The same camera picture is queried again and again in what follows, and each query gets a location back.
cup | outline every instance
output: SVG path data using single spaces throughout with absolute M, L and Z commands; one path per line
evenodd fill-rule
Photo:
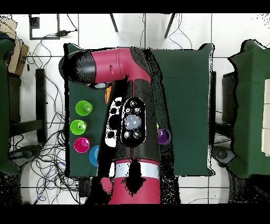
M 77 138 L 74 142 L 74 148 L 78 153 L 85 153 L 90 147 L 90 139 L 86 137 Z
M 158 143 L 161 145 L 167 144 L 171 139 L 171 134 L 166 129 L 158 129 Z
M 74 120 L 70 125 L 70 130 L 74 135 L 81 135 L 87 128 L 87 124 L 83 120 Z
M 93 149 L 91 149 L 89 153 L 89 160 L 91 164 L 95 167 L 98 167 L 98 153 L 99 153 L 99 145 L 96 145 Z
M 86 116 L 92 112 L 93 105 L 85 100 L 81 100 L 76 104 L 75 110 L 80 116 Z

cardboard box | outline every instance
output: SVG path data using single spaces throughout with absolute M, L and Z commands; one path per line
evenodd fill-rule
M 10 38 L 16 38 L 17 23 L 9 18 L 0 16 L 0 31 L 6 33 Z
M 22 40 L 17 40 L 15 44 L 14 54 L 11 56 L 8 71 L 21 76 L 29 47 L 25 45 Z
M 8 71 L 20 76 L 23 73 L 29 47 L 16 36 L 16 28 L 17 23 L 15 21 L 0 16 L 0 31 L 5 32 L 15 41 L 14 54 L 11 56 Z
M 21 54 L 18 60 L 18 64 L 16 67 L 16 71 L 15 71 L 15 74 L 19 76 L 21 76 L 23 73 L 25 61 L 27 60 L 28 50 L 29 50 L 29 46 L 23 44 L 22 49 L 21 49 Z

purple cup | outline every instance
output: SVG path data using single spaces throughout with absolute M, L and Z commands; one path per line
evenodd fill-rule
M 171 134 L 166 129 L 158 129 L 158 143 L 161 145 L 167 144 L 171 139 Z

orange object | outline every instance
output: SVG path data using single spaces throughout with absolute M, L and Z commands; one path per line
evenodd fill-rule
M 105 101 L 106 101 L 106 104 L 108 104 L 109 102 L 109 98 L 110 98 L 110 93 L 111 93 L 111 86 L 109 86 L 107 89 L 106 89 L 106 92 L 105 92 Z

white band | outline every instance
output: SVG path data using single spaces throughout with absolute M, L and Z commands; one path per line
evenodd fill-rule
M 144 178 L 159 179 L 159 166 L 153 163 L 140 162 L 141 176 Z M 130 162 L 116 164 L 115 178 L 126 178 L 129 176 Z

